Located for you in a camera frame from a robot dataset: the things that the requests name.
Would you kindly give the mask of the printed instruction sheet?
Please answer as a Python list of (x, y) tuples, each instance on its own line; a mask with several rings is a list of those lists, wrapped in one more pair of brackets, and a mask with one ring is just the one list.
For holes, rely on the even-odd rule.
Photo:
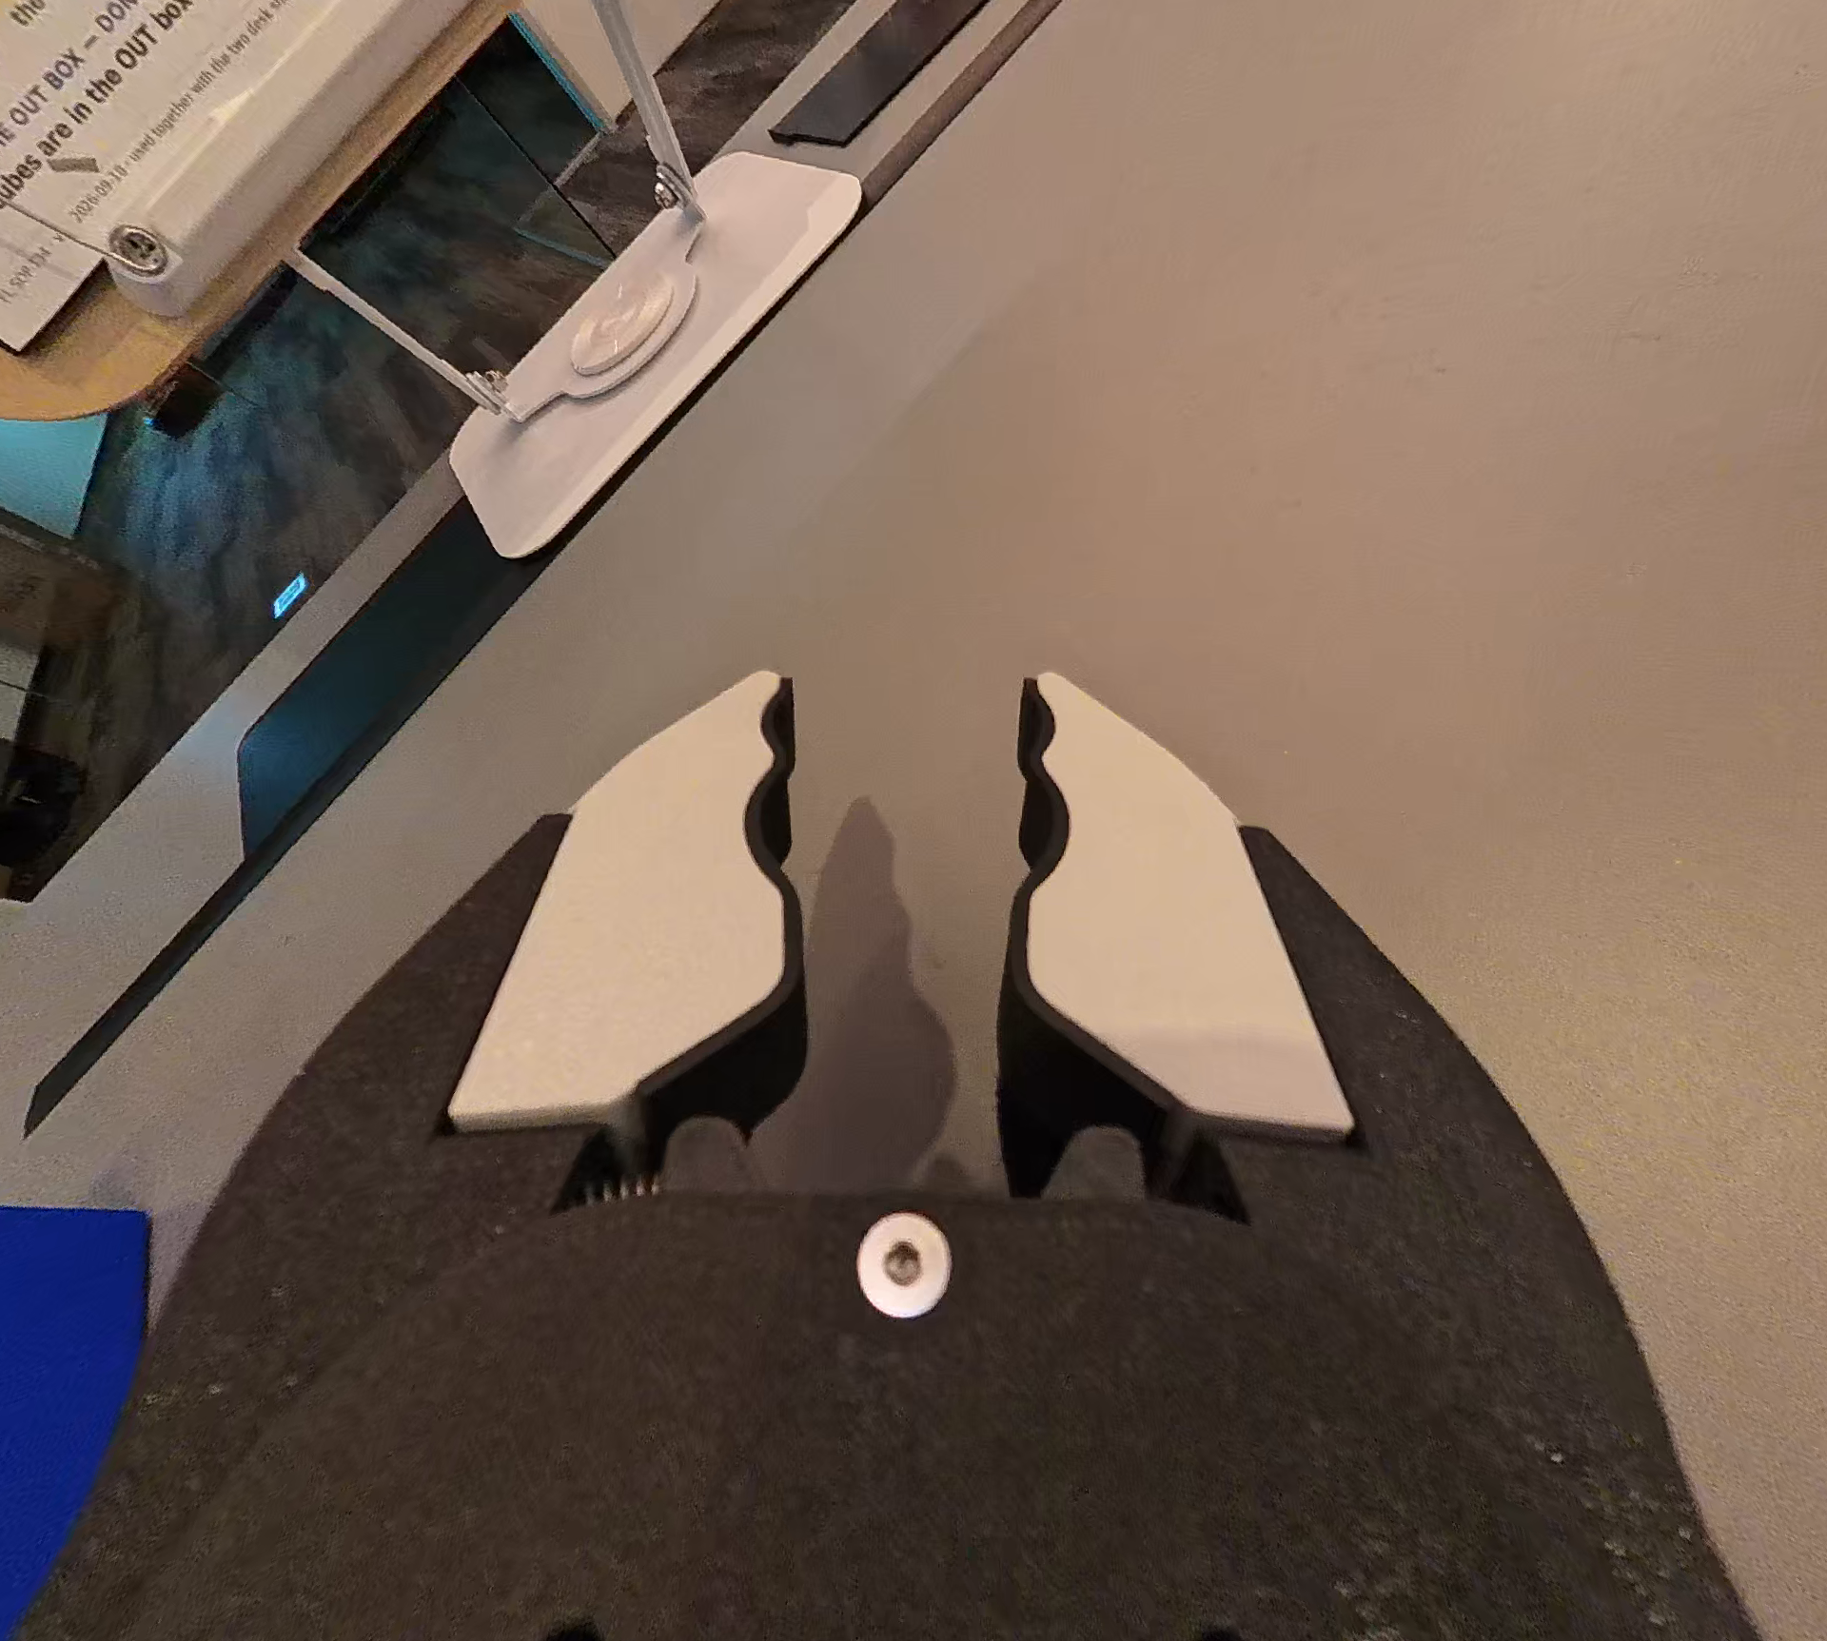
[(16, 0), (4, 350), (27, 350), (124, 230), (180, 320), (471, 0)]

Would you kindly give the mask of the blue plastic bin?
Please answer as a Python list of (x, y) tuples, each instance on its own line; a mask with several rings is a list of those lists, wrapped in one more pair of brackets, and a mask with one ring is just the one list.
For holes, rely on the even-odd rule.
[(0, 1207), (0, 1636), (44, 1590), (147, 1327), (147, 1216)]

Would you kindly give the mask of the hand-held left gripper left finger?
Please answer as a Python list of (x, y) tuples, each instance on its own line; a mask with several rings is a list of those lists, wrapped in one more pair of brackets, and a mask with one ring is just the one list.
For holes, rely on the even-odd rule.
[(794, 857), (796, 692), (758, 671), (622, 753), (565, 820), (471, 1054), (456, 1137), (672, 1130), (747, 1144), (813, 1054)]

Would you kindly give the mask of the glass partition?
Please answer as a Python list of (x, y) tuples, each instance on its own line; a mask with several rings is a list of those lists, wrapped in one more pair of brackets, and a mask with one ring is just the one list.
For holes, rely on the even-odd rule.
[(565, 196), (597, 125), (517, 20), (330, 200), (308, 250), (379, 302), (578, 283), (611, 238)]

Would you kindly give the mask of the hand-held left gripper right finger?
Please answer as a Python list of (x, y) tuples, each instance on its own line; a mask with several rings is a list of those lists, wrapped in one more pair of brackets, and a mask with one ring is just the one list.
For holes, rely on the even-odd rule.
[(1150, 1200), (1231, 1200), (1225, 1144), (1353, 1149), (1236, 809), (1044, 671), (1020, 692), (1020, 894), (997, 980), (997, 1152), (1020, 1200), (1117, 1130)]

